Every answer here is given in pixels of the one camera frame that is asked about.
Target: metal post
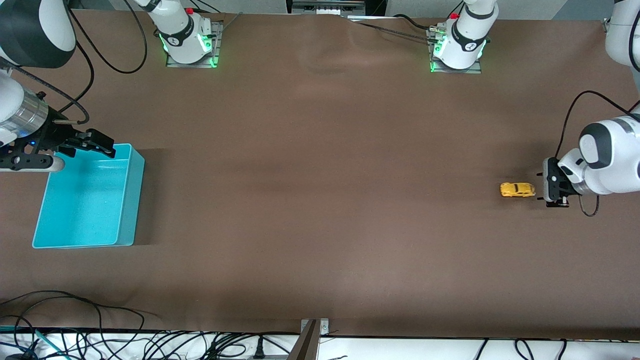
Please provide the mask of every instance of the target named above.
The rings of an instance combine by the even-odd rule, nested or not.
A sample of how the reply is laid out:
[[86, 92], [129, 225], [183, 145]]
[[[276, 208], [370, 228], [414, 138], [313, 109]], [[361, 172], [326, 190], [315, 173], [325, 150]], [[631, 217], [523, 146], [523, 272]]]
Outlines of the metal post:
[[302, 334], [293, 345], [287, 360], [316, 360], [318, 344], [320, 341], [320, 320], [313, 319], [307, 322]]

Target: table surface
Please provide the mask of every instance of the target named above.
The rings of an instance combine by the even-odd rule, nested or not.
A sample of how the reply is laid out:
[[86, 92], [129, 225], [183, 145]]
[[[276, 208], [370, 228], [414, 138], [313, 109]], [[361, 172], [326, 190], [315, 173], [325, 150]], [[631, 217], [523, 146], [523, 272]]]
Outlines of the table surface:
[[[131, 14], [78, 16], [107, 58], [136, 66]], [[547, 209], [498, 191], [540, 185], [580, 91], [637, 100], [598, 22], [498, 21], [483, 73], [459, 75], [430, 73], [420, 42], [330, 15], [241, 15], [217, 69], [167, 69], [141, 20], [147, 64], [121, 75], [90, 52], [82, 101], [91, 127], [147, 161], [135, 244], [32, 249], [47, 176], [2, 173], [0, 298], [67, 290], [148, 311], [148, 329], [295, 331], [318, 317], [339, 334], [640, 335], [640, 195], [606, 196], [587, 218], [577, 201]], [[88, 79], [79, 53], [36, 73], [70, 94]], [[581, 100], [563, 152], [616, 115]], [[57, 301], [28, 318], [97, 326], [90, 308]], [[104, 326], [137, 321], [113, 311]]]

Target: yellow toy car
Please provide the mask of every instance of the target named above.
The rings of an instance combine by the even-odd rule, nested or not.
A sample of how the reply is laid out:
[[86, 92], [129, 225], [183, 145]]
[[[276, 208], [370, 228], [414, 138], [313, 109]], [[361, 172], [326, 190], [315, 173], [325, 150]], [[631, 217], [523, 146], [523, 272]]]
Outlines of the yellow toy car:
[[531, 197], [536, 195], [536, 188], [529, 183], [502, 183], [500, 194], [504, 197]]

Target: blue bin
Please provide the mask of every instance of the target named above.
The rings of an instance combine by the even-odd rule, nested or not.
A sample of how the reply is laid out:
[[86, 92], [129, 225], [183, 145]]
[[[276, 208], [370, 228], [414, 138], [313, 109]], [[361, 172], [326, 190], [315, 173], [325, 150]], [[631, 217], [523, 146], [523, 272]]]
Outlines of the blue bin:
[[34, 248], [133, 244], [145, 159], [128, 143], [114, 149], [115, 159], [88, 151], [75, 158], [57, 154], [65, 168], [49, 174]]

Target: brown table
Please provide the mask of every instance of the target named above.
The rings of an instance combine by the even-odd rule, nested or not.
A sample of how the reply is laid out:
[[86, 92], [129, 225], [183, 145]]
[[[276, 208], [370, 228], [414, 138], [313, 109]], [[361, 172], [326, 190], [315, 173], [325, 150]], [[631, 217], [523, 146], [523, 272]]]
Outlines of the brown table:
[[[136, 65], [130, 14], [78, 15], [113, 63]], [[92, 127], [147, 160], [135, 245], [32, 249], [47, 176], [0, 174], [1, 298], [67, 290], [154, 313], [148, 329], [295, 331], [327, 317], [339, 334], [640, 335], [640, 195], [606, 196], [587, 218], [577, 201], [547, 209], [498, 192], [539, 184], [580, 91], [637, 99], [599, 23], [500, 21], [483, 74], [454, 75], [429, 72], [424, 44], [302, 15], [241, 15], [218, 69], [166, 69], [141, 19], [145, 67], [116, 74], [91, 52], [97, 79], [82, 101]], [[88, 78], [79, 53], [36, 73], [70, 94]], [[563, 152], [615, 115], [582, 100]], [[68, 301], [29, 318], [97, 326]], [[113, 312], [105, 326], [137, 321]]]

